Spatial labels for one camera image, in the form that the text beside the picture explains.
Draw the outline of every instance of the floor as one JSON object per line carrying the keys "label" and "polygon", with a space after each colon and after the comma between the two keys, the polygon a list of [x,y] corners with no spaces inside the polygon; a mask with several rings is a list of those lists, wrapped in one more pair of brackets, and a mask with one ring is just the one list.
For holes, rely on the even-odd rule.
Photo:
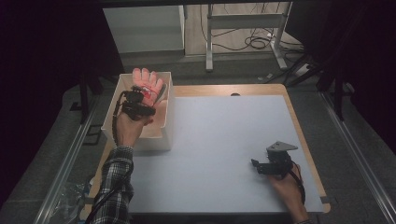
{"label": "floor", "polygon": [[[245,5],[241,8],[244,12],[256,11],[256,8],[262,8],[262,4],[258,4],[256,7],[255,4]],[[277,4],[267,7],[268,10],[273,11],[276,11],[276,8]],[[234,6],[218,5],[214,7],[216,13],[224,13],[226,9],[228,12],[234,13]],[[195,6],[188,8],[188,10],[189,17],[186,21],[186,31],[191,30],[191,27],[187,24],[194,24],[193,27],[196,29],[192,29],[195,35],[186,33],[186,56],[178,53],[174,55],[168,53],[165,55],[161,55],[161,53],[124,54],[121,55],[121,58],[125,70],[132,71],[134,67],[147,67],[155,71],[170,71],[172,72],[174,85],[282,83],[284,81],[283,71],[278,68],[269,49],[261,51],[245,49],[241,52],[233,52],[224,48],[215,49],[214,71],[208,74],[205,71],[205,56],[203,56],[205,54],[205,42],[199,35],[200,32],[202,34],[200,20],[198,20],[200,19],[200,7]],[[247,30],[247,33],[235,37],[235,41],[230,41],[233,38],[226,37],[227,35],[221,35],[216,37],[216,43],[231,48],[242,48],[244,45],[239,45],[236,40],[243,40],[245,36],[249,35],[251,33]],[[291,55],[288,64],[291,65],[298,57],[299,54]],[[268,77],[270,74],[276,78],[270,79]],[[378,205],[377,198],[369,188],[367,180],[361,174],[359,165],[354,160],[353,153],[348,149],[347,143],[332,121],[328,107],[317,92],[315,84],[319,76],[320,74],[309,78],[296,87],[288,88],[291,102],[311,150],[323,187],[328,195],[326,200],[330,202],[332,207],[330,213],[310,214],[310,217],[316,223],[321,224],[391,223],[385,218]],[[103,122],[115,88],[115,85],[106,79],[102,78],[101,82],[105,91],[97,100],[98,103],[92,118],[91,133],[95,133],[95,129],[97,129],[95,125],[100,125]],[[78,91],[78,87],[75,87],[64,94],[63,108],[35,160],[3,206],[0,212],[0,223],[24,224],[34,222],[40,206],[50,190],[52,181],[57,175],[64,157],[67,156],[71,143],[75,140],[75,133],[80,128],[79,111],[70,111],[71,105],[79,100]],[[90,94],[90,100],[93,99],[96,99],[96,97]],[[395,201],[396,180],[394,173],[396,171],[396,159],[394,154],[364,121],[353,104],[349,102],[348,97],[344,98],[343,112],[346,118],[345,124],[361,148],[367,164],[373,170],[391,200]],[[81,145],[76,161],[67,178],[67,183],[69,183],[67,190],[73,191],[82,188],[89,176],[96,170],[101,155],[100,148],[103,148],[106,138],[103,135],[98,135],[98,142],[96,143],[95,138],[95,135],[84,138],[83,143],[85,144]],[[58,207],[60,209],[53,214],[54,218],[50,220],[50,223],[67,223],[69,217],[61,213],[65,211],[61,206]],[[198,220],[195,223],[210,223],[209,221],[213,220],[209,218],[208,220]]]}

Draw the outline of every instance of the glove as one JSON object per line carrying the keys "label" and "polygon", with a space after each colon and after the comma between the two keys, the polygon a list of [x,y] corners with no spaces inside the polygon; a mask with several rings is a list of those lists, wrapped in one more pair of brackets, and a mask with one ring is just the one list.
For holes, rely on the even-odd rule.
{"label": "glove", "polygon": [[142,71],[135,68],[132,72],[132,79],[134,85],[142,89],[144,95],[142,104],[156,107],[165,97],[166,84],[162,79],[157,78],[156,72],[150,73],[147,68],[143,68]]}

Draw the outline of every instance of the person's right hand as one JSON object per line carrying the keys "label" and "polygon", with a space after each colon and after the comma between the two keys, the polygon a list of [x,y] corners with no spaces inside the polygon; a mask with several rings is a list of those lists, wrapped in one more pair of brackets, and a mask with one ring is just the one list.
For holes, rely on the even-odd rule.
{"label": "person's right hand", "polygon": [[[292,171],[301,179],[299,165],[293,164]],[[279,197],[288,207],[294,222],[301,222],[309,219],[302,203],[300,189],[298,188],[297,182],[290,174],[287,174],[283,179],[280,179],[279,176],[275,175],[268,175],[267,178]]]}

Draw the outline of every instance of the gray carpet floor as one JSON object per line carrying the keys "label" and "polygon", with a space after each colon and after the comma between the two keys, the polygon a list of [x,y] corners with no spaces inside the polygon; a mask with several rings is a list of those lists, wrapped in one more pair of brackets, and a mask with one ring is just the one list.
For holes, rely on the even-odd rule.
{"label": "gray carpet floor", "polygon": [[[134,67],[147,67],[149,70],[172,72],[174,85],[263,83],[268,80],[268,74],[274,76],[282,74],[274,56],[266,53],[215,55],[212,73],[205,71],[205,57],[199,56],[176,55],[149,57],[149,60],[145,60],[143,56],[137,59],[124,55],[122,59],[126,71],[132,71]],[[283,77],[279,77],[271,83],[282,81]],[[294,88],[288,88],[291,102],[332,207],[330,213],[310,214],[310,216],[316,223],[387,223],[316,91],[317,81],[318,77],[311,77]],[[101,78],[101,82],[105,91],[100,96],[99,106],[92,120],[92,133],[99,130],[98,127],[105,118],[116,87],[106,79]],[[39,207],[78,130],[80,112],[70,111],[71,105],[79,102],[78,91],[78,87],[75,87],[64,94],[63,108],[34,161],[4,204],[0,212],[0,223],[24,224],[33,223],[35,220]],[[395,201],[395,156],[359,115],[347,97],[344,100],[344,115],[346,124],[364,156],[390,198]],[[90,146],[90,143],[95,142],[95,136],[87,136],[84,142],[86,144],[81,147],[71,175],[67,179],[69,183],[84,184],[87,178],[94,174],[106,137],[101,134],[98,143],[93,146]],[[51,223],[62,222],[54,218]]]}

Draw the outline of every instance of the table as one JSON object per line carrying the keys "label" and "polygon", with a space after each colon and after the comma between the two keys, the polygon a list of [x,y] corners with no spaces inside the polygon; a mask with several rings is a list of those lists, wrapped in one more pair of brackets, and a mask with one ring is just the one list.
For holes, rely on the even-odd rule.
{"label": "table", "polygon": [[[305,158],[308,162],[309,169],[314,177],[316,187],[318,189],[319,196],[326,197],[326,193],[324,191],[324,188],[321,184],[320,178],[318,176],[318,171],[316,169],[316,166],[314,164],[314,161],[311,157],[311,154],[309,152],[309,148],[305,142],[303,132],[301,130],[300,124],[296,118],[296,115],[294,113],[293,107],[290,102],[290,98],[287,94],[287,91],[283,85],[280,84],[254,84],[254,85],[208,85],[208,86],[175,86],[174,87],[174,92],[175,96],[229,96],[232,93],[239,93],[241,95],[281,95],[283,96],[286,106],[290,112],[290,117],[292,119],[292,123],[294,125],[294,128],[297,132],[299,141],[301,143],[301,147],[303,148]],[[99,163],[95,178],[93,180],[93,185],[90,191],[90,198],[93,198],[98,190],[99,190],[99,183],[100,183],[100,178],[101,178],[101,167],[103,163],[105,162],[109,151],[111,150],[111,144],[107,143],[104,153],[102,155],[102,159]],[[323,204],[324,205],[324,212],[329,212],[330,211],[330,205],[328,203]],[[91,204],[86,204],[85,206],[85,212],[88,213],[88,211],[91,211]]]}

